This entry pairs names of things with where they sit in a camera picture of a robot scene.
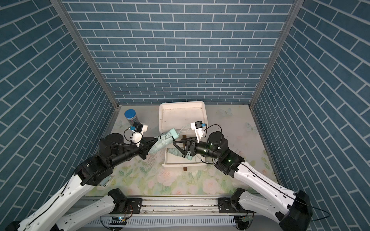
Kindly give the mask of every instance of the table surface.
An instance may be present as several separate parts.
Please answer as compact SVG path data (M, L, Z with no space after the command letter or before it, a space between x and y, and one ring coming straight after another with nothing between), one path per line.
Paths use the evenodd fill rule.
M159 135L159 106L122 106L111 133L121 133L130 126L124 116L127 109L134 109L141 123L148 125L146 137ZM206 105L208 125L219 124L229 141L229 148L242 156L256 170L276 181L275 174L247 105ZM209 133L216 131L210 128ZM105 196L108 191L120 188L125 195L171 195L171 194L232 194L236 188L254 189L238 180L224 175L213 165L198 171L167 171L164 149L147 155L145 160L135 157L117 166L113 180L106 188L95 187L86 196Z

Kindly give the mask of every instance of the blue lid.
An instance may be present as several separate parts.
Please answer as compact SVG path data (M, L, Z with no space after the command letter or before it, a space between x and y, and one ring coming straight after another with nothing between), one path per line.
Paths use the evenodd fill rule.
M131 119L132 117L134 117L136 115L136 112L134 109L128 109L127 111L125 111L125 117L127 119Z

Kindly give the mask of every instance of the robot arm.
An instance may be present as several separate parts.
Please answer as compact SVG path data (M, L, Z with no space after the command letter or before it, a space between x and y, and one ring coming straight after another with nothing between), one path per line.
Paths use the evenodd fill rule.
M101 215L121 213L127 198L116 188L99 202L62 217L83 195L109 178L115 166L135 156L146 159L148 151L157 141L157 138L141 137L139 143L127 145L123 143L123 138L121 134L113 133L101 139L99 152L82 162L56 194L26 219L9 224L6 231L73 231Z
M195 131L196 139L198 143L201 141L204 135L205 128L207 128L206 123L202 123L202 121L197 121L190 124L191 130Z
M184 149L177 144L183 143ZM263 197L256 197L244 189L237 189L231 197L235 211L252 210L279 223L284 231L305 231L311 221L312 207L308 195L287 189L255 170L248 162L228 148L228 141L219 131L209 135L207 142L195 138L174 141L174 146L183 157L188 151L217 159L215 167L225 175L230 175L251 186Z
M133 126L129 128L131 131L134 133L131 136L131 141L136 144L136 146L140 146L142 134L147 131L148 126L147 125L142 125L141 123L134 123Z

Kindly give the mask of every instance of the clear plastic jar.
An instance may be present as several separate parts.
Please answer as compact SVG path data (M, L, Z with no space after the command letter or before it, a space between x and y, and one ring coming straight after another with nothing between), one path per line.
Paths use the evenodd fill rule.
M131 126L134 125L134 122L139 122L136 111L134 109L128 109L127 111L125 111L125 117L129 121Z

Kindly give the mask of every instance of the brick wall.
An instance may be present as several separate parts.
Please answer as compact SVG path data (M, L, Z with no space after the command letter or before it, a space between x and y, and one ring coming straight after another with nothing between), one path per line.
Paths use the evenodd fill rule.
M370 230L369 54L369 1L305 0L255 106L283 184L332 214L312 230Z
M120 104L248 104L293 0L63 2Z
M112 105L49 0L0 1L0 230L91 155Z

